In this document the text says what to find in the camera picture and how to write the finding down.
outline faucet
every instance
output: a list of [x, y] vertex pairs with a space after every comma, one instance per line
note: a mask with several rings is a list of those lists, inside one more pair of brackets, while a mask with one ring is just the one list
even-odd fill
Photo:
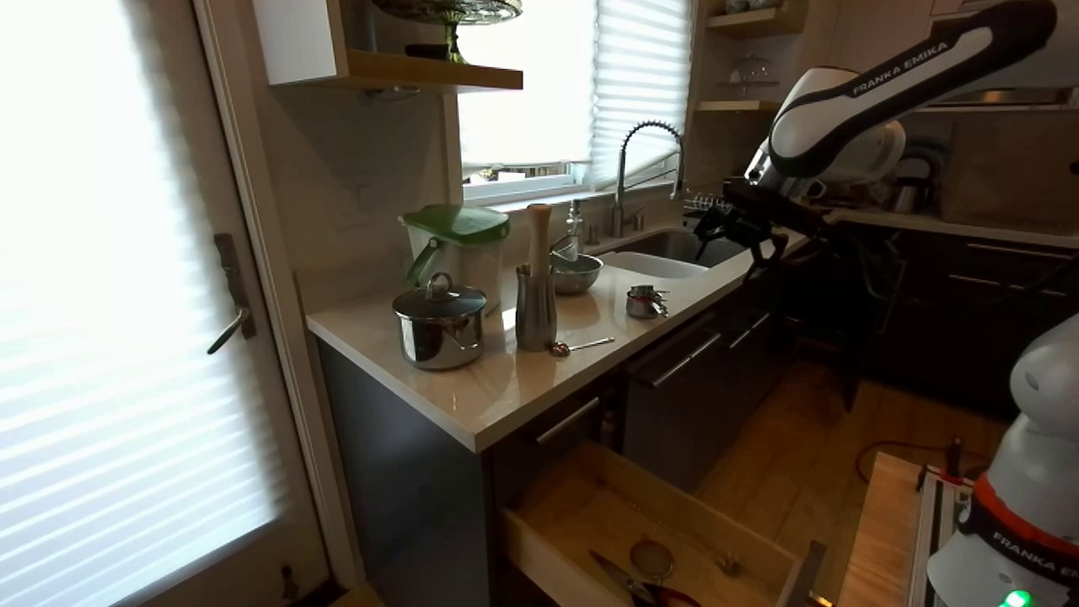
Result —
[[609, 235], [624, 235], [628, 228], [628, 208], [624, 208], [624, 197], [628, 197], [628, 149], [629, 149], [629, 137], [645, 128], [660, 128], [660, 133], [670, 133], [670, 137], [679, 141], [679, 175], [674, 175], [674, 186], [670, 186], [670, 199], [682, 197], [682, 182], [685, 182], [685, 141], [682, 136], [663, 125], [663, 123], [639, 123], [628, 133], [628, 137], [619, 141], [619, 152], [616, 152], [616, 186], [615, 186], [615, 207], [609, 207]]

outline window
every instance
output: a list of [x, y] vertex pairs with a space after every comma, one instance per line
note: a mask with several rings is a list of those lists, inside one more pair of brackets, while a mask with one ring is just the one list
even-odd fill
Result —
[[[463, 96], [470, 204], [602, 188], [636, 123], [685, 128], [691, 78], [688, 0], [535, 0], [519, 21], [463, 27], [475, 65], [525, 70], [525, 90]], [[639, 133], [628, 173], [670, 157], [663, 133]]]

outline white countertop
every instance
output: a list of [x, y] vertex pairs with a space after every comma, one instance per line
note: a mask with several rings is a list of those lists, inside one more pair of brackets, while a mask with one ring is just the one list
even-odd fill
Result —
[[[733, 293], [748, 266], [748, 252], [682, 281], [653, 281], [602, 266], [590, 293], [557, 297], [557, 316], [561, 340], [566, 344], [608, 333], [615, 344], [574, 351], [570, 359], [515, 351], [511, 312], [504, 312], [502, 316], [484, 316], [484, 347], [475, 363], [459, 372], [419, 372], [400, 354], [398, 316], [390, 312], [394, 293], [314, 312], [307, 314], [307, 327], [419, 415], [445, 430], [455, 443], [481, 453]], [[624, 297], [633, 284], [663, 290], [669, 316], [629, 320], [624, 314]]]

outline sink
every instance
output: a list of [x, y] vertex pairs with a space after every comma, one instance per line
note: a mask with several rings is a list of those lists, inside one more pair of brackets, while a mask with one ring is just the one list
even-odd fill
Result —
[[685, 262], [685, 260], [636, 252], [636, 251], [602, 252], [602, 262], [619, 266], [619, 270], [633, 270], [633, 272], [647, 272], [647, 277], [700, 277], [700, 272], [709, 272], [709, 266], [700, 266], [700, 262]]
[[696, 266], [718, 266], [718, 262], [737, 257], [742, 251], [745, 245], [737, 245], [733, 241], [711, 241], [700, 251], [700, 241], [691, 228], [645, 232], [639, 241], [616, 245], [616, 252], [647, 252], [647, 257], [696, 262]]

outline bowl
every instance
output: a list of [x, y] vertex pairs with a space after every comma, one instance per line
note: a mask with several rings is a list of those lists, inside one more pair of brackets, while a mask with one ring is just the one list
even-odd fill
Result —
[[561, 297], [585, 293], [597, 284], [600, 270], [602, 270], [600, 257], [570, 260], [570, 257], [553, 252], [548, 257], [553, 293], [561, 293]]

